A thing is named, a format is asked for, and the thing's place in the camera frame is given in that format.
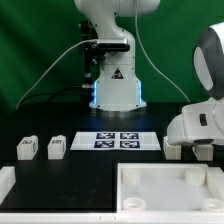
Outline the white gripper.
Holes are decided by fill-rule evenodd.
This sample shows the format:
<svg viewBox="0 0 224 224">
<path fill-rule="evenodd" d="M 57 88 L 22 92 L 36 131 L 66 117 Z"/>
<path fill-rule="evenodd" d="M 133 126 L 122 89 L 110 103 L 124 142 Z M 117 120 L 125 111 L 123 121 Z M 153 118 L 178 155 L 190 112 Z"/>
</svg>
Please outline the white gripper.
<svg viewBox="0 0 224 224">
<path fill-rule="evenodd" d="M 181 145 L 186 142 L 182 115 L 176 116 L 168 125 L 167 138 L 170 145 Z"/>
</svg>

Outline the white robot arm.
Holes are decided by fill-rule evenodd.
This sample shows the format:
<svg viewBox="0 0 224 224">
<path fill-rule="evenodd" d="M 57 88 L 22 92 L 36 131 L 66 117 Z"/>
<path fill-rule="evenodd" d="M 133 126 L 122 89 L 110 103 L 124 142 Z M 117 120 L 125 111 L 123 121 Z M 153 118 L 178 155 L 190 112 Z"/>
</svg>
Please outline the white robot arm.
<svg viewBox="0 0 224 224">
<path fill-rule="evenodd" d="M 137 17 L 155 11 L 160 0 L 74 0 L 94 26 L 101 50 L 100 76 L 94 83 L 90 107 L 106 114 L 144 108 L 141 82 L 135 75 L 135 39 L 117 26 L 115 18 Z M 224 145 L 224 22 L 208 27 L 194 50 L 196 74 L 210 99 L 187 105 L 167 128 L 171 145 Z"/>
</svg>

